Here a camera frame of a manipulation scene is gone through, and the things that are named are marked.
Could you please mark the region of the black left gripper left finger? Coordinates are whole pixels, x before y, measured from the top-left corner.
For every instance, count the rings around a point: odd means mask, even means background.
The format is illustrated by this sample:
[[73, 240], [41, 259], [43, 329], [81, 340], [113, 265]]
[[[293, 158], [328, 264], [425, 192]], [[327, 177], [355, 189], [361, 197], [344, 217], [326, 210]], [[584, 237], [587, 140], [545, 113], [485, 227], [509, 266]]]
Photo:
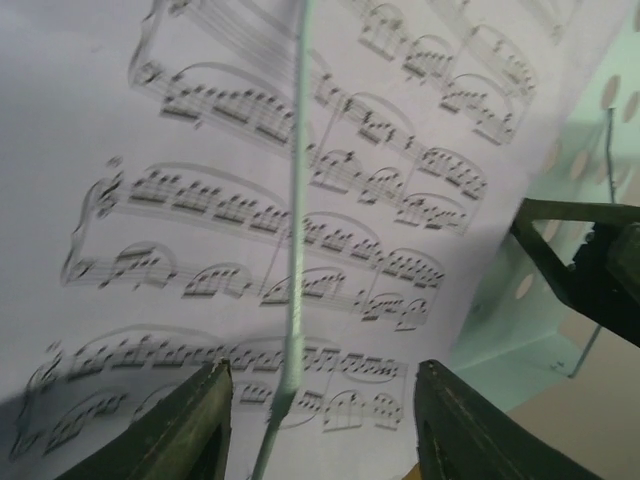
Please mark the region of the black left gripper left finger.
[[59, 477], [223, 479], [232, 387], [227, 360], [203, 366], [124, 433]]

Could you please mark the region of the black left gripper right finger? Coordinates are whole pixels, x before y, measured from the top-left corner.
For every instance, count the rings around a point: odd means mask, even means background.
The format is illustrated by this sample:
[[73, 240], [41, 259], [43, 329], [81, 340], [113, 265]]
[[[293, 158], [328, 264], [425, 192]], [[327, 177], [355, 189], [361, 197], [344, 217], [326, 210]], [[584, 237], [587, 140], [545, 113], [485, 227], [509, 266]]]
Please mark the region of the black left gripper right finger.
[[437, 360], [419, 364], [414, 389], [423, 479], [596, 479]]

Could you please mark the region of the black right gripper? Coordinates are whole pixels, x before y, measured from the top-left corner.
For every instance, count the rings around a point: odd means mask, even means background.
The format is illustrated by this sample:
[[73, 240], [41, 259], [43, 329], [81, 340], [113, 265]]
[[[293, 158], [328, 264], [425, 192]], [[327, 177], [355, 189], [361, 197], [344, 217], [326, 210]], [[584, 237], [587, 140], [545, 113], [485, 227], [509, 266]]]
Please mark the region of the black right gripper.
[[[591, 223], [570, 263], [534, 228], [538, 220]], [[639, 209], [526, 198], [510, 233], [570, 309], [639, 346]]]

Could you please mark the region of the sheet music papers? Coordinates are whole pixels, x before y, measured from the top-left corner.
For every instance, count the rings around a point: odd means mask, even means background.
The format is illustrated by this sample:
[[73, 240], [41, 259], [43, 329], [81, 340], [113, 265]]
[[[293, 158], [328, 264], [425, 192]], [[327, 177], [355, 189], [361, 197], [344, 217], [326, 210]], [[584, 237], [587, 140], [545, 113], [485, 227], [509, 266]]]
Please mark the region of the sheet music papers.
[[397, 479], [628, 1], [5, 1], [1, 475], [53, 479], [227, 361], [247, 479]]

